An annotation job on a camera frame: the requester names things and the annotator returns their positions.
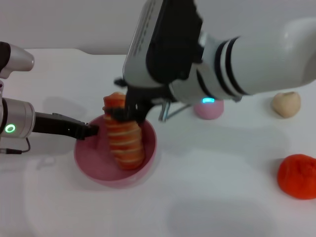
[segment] green indicator light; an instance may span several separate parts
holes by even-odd
[[[12,133],[12,132],[15,131],[15,126],[14,126],[13,124],[9,124],[9,125],[7,125],[7,126],[5,127],[5,131],[6,131],[7,133]]]

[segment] beige play dough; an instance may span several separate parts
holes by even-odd
[[[297,92],[278,93],[272,101],[272,108],[283,118],[296,115],[301,108],[301,97]]]

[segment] pink cup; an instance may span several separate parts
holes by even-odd
[[[193,107],[194,112],[201,119],[212,120],[219,118],[224,112],[224,101],[215,100],[213,103],[200,102]]]
[[[107,129],[103,116],[94,119],[91,124],[99,125],[99,133],[84,141],[77,140],[75,145],[75,160],[79,169],[93,181],[120,188],[128,186],[145,176],[153,164],[157,138],[152,125],[145,121],[142,126],[145,160],[135,170],[121,170],[110,152]]]

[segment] white table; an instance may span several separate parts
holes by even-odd
[[[36,111],[81,121],[102,114],[103,96],[117,91],[125,56],[75,49],[34,49],[29,73],[4,81],[4,96]],[[291,119],[269,109],[275,94],[225,102],[215,121],[191,109],[166,124],[150,112],[158,152],[150,175],[115,190],[77,168],[68,137],[32,134],[32,149],[0,158],[0,237],[309,237],[316,235],[316,202],[280,191],[281,158],[316,157],[316,83],[300,88],[302,108]],[[2,147],[25,147],[3,139]]]

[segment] white wall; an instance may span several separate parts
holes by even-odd
[[[126,53],[145,0],[1,0],[0,41],[27,48]],[[217,38],[316,16],[316,0],[196,0]]]

